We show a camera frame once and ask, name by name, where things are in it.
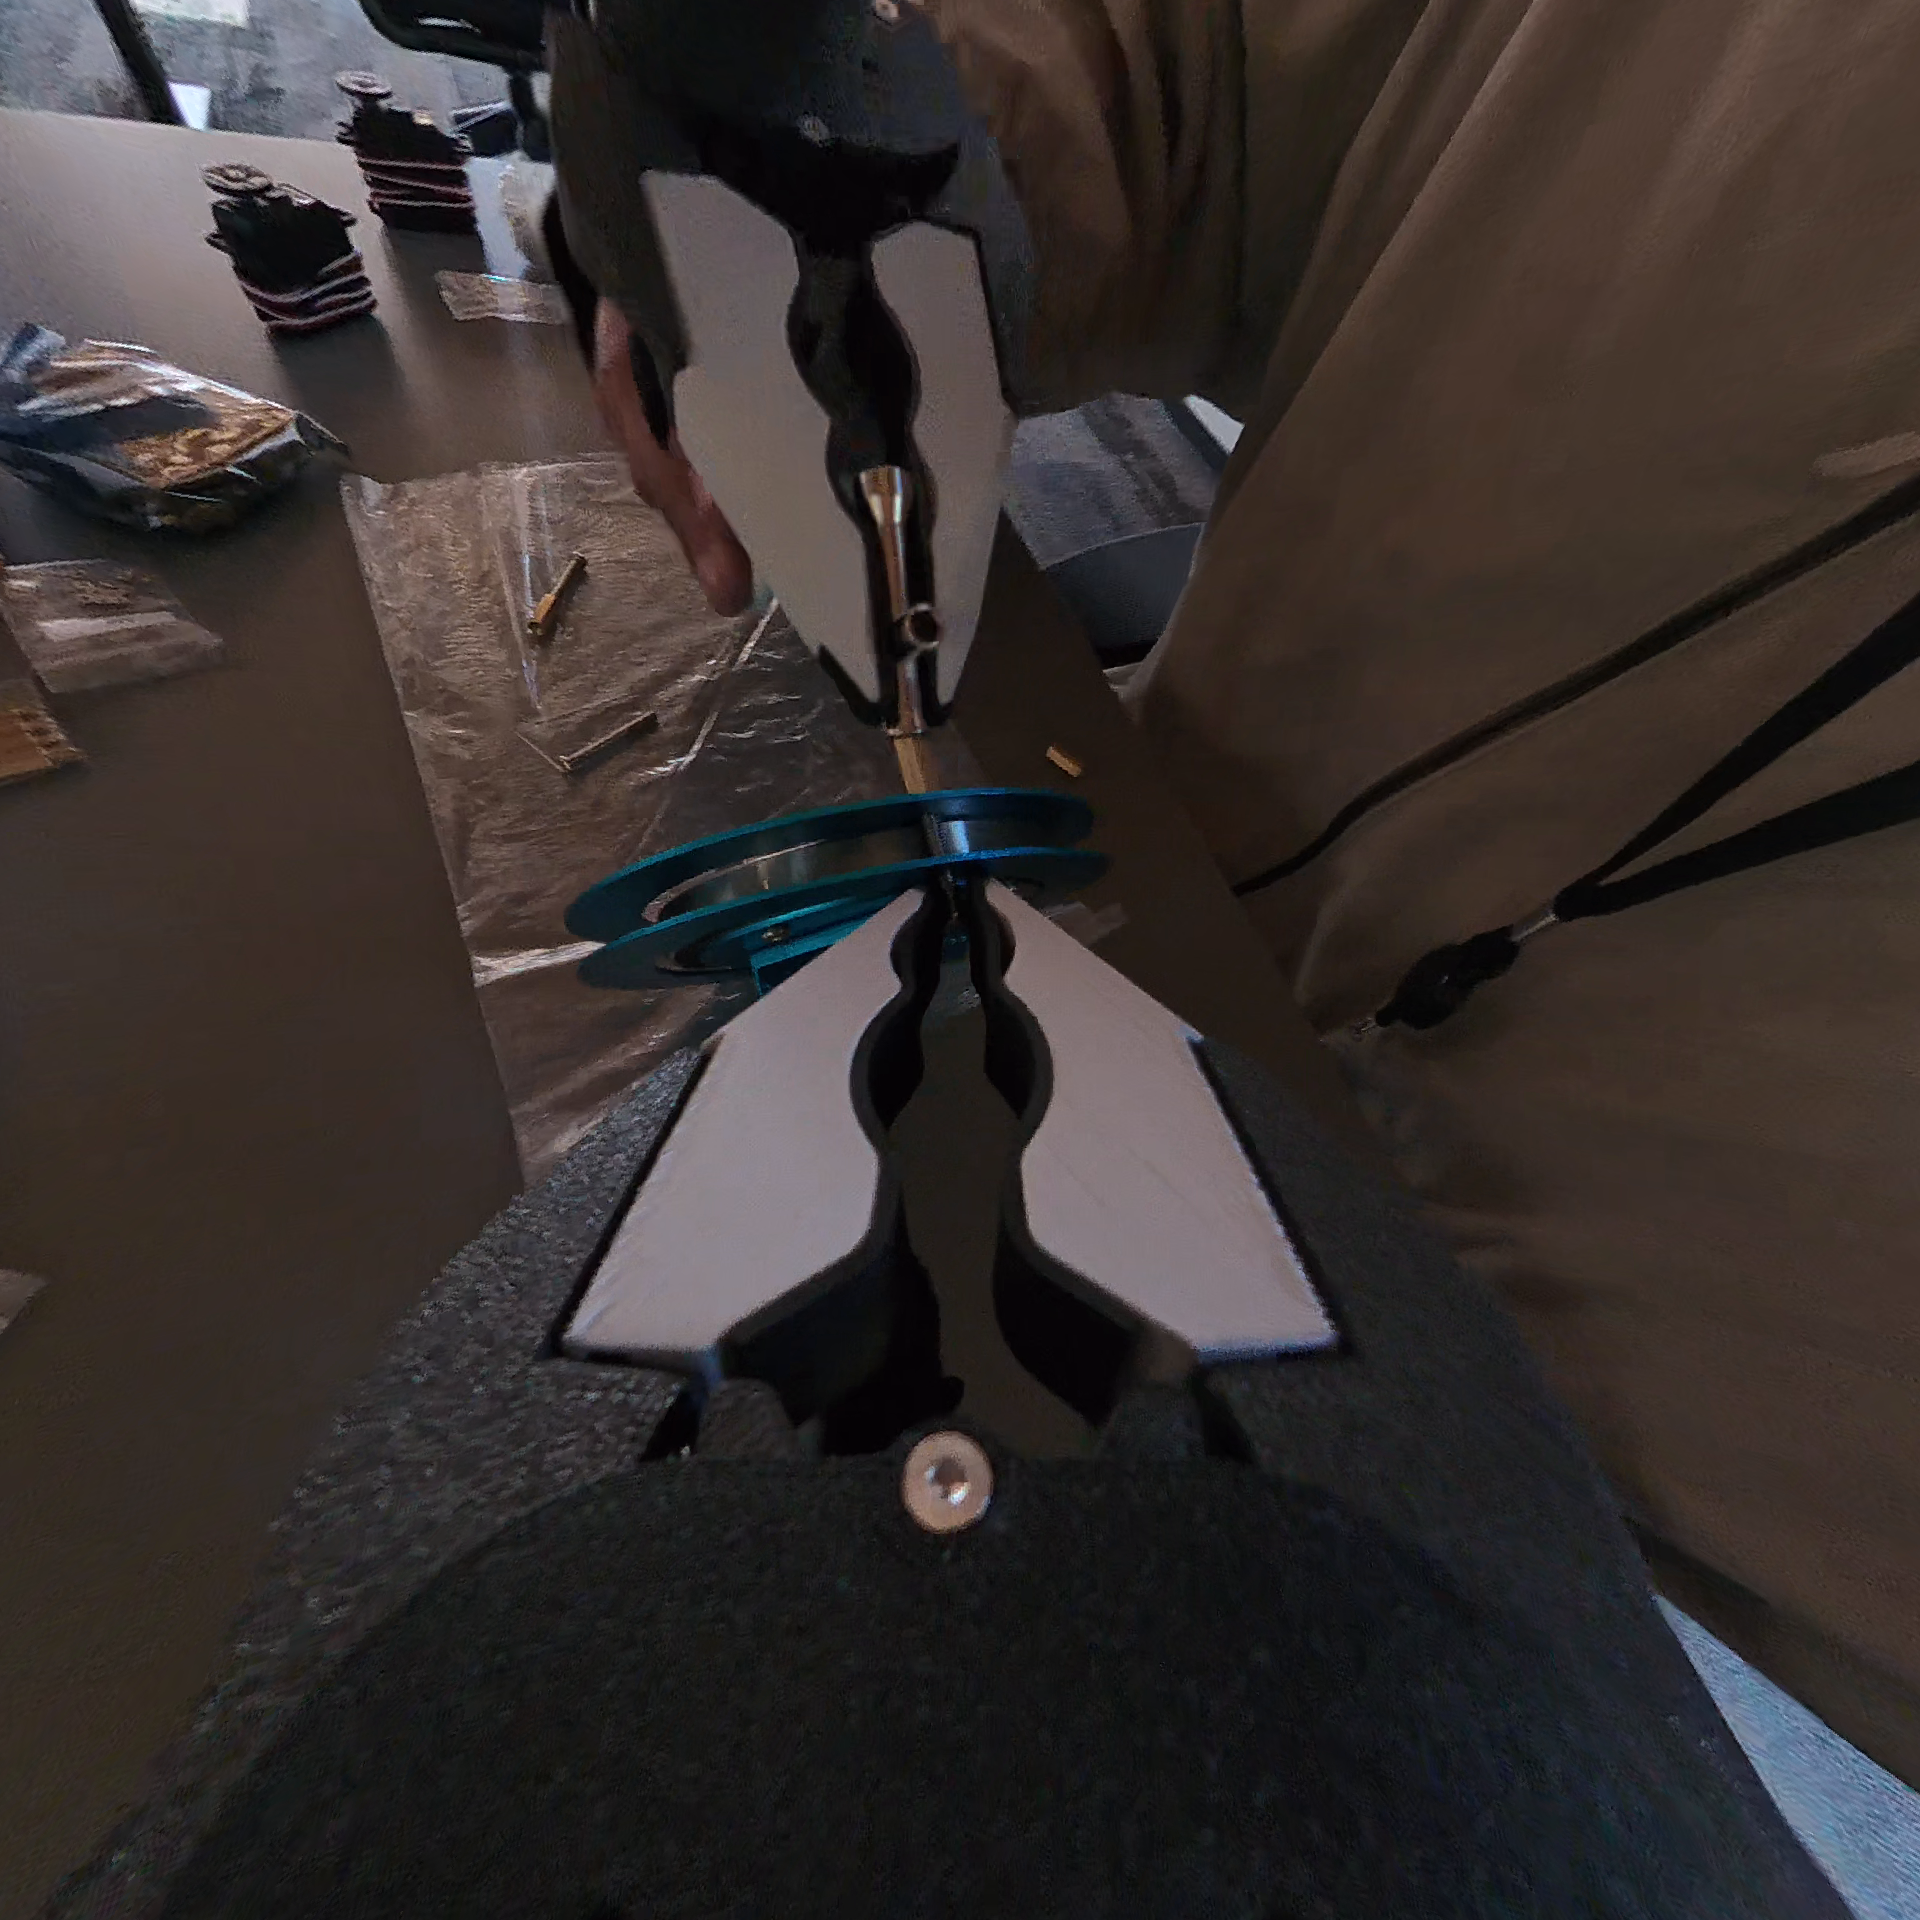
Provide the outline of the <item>metal cross socket wrench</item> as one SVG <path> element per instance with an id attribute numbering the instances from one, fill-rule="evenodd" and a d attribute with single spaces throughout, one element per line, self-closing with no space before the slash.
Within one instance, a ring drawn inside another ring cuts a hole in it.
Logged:
<path id="1" fill-rule="evenodd" d="M 872 629 L 887 726 L 922 741 L 934 726 L 945 618 L 931 597 L 931 557 L 913 474 L 879 463 L 856 478 L 872 559 Z"/>

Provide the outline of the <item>pile of small parts bags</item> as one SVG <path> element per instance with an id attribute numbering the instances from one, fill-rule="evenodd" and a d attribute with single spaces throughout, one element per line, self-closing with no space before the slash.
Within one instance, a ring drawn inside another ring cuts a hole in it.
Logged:
<path id="1" fill-rule="evenodd" d="M 86 760 L 58 699 L 178 679 L 225 661 L 225 640 L 137 566 L 6 564 L 2 787 Z"/>

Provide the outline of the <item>black office chair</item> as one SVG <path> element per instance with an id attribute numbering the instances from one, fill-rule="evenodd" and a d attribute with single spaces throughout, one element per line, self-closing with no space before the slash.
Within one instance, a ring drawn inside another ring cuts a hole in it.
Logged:
<path id="1" fill-rule="evenodd" d="M 543 2 L 361 2 L 360 10 L 385 40 L 407 53 L 504 74 L 506 99 L 461 108 L 448 118 L 475 156 L 552 159 L 552 127 L 537 90 L 537 76 L 546 71 Z"/>

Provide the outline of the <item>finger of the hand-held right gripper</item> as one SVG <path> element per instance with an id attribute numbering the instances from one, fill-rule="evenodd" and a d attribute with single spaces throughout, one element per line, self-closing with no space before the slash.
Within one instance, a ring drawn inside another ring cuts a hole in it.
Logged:
<path id="1" fill-rule="evenodd" d="M 879 299 L 905 348 L 904 444 L 945 618 L 934 730 L 966 676 L 992 571 L 1016 419 L 974 238 L 935 223 L 890 231 L 872 253 Z"/>
<path id="2" fill-rule="evenodd" d="M 886 202 L 856 175 L 775 181 L 775 205 L 707 174 L 640 181 L 682 360 L 679 446 L 849 703 L 898 722 L 890 539 L 862 474 L 902 424 L 897 352 L 861 335 Z"/>

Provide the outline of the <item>teal round turntable base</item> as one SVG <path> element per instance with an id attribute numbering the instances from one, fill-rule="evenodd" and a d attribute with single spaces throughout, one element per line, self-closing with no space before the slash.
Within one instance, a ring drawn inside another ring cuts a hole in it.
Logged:
<path id="1" fill-rule="evenodd" d="M 814 806 L 649 855 L 585 888 L 582 980 L 771 992 L 902 896 L 966 904 L 1002 882 L 1055 904 L 1102 879 L 1093 806 L 1039 787 L 959 787 Z"/>

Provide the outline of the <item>person's right hand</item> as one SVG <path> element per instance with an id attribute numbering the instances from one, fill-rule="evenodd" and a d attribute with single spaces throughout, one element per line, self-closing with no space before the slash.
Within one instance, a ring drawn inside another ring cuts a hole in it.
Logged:
<path id="1" fill-rule="evenodd" d="M 720 618 L 742 615 L 755 599 L 752 557 L 679 440 L 661 440 L 648 422 L 633 370 L 633 332 L 605 296 L 593 315 L 593 396 L 626 459 L 633 492 L 663 519 L 709 607 Z"/>

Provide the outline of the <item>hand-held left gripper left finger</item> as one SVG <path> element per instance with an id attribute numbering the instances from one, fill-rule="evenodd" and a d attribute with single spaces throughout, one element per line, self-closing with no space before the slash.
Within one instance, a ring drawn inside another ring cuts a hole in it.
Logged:
<path id="1" fill-rule="evenodd" d="M 705 1048 L 561 1326 L 573 1359 L 750 1381 L 827 1452 L 939 1413 L 939 1304 L 895 1127 L 923 1076 L 939 900 L 913 888 Z"/>

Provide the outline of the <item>black servo motor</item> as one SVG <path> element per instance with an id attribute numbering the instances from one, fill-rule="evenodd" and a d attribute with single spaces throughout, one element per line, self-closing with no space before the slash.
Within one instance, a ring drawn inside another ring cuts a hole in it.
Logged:
<path id="1" fill-rule="evenodd" d="M 374 215 L 405 234 L 479 234 L 471 141 L 425 112 L 398 108 L 379 76 L 343 71 L 335 84 L 346 100 L 335 134 L 358 163 Z"/>
<path id="2" fill-rule="evenodd" d="M 375 315 L 377 296 L 349 211 L 241 159 L 208 165 L 202 179 L 214 220 L 207 243 L 227 259 L 271 335 L 311 338 Z"/>

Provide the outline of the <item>large clear plastic bag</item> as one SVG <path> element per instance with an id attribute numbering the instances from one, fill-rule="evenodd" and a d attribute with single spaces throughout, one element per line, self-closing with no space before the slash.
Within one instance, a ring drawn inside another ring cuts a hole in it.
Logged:
<path id="1" fill-rule="evenodd" d="M 511 1110 L 541 1182 L 737 987 L 599 992 L 569 903 L 635 860 L 790 812 L 904 795 L 893 743 L 854 718 L 771 599 L 709 610 L 613 453 L 377 483 L 343 511 L 398 695 Z M 558 636 L 523 619 L 573 554 Z M 657 710 L 579 778 L 561 757 Z"/>

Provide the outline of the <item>person's beige jacket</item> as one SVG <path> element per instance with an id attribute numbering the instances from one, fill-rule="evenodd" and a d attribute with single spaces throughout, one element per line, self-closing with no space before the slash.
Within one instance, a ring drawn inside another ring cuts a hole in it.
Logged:
<path id="1" fill-rule="evenodd" d="M 1917 1786 L 1917 5 L 1241 5 L 1125 701 L 1666 1590 Z"/>

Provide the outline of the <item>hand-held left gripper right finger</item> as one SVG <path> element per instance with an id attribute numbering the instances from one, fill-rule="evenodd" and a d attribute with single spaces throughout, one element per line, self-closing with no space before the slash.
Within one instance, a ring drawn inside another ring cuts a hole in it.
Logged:
<path id="1" fill-rule="evenodd" d="M 992 1307 L 1085 1421 L 1139 1386 L 1338 1350 L 1313 1261 L 1189 1021 L 1009 884 L 973 893 L 984 1066 L 1016 1119 Z"/>

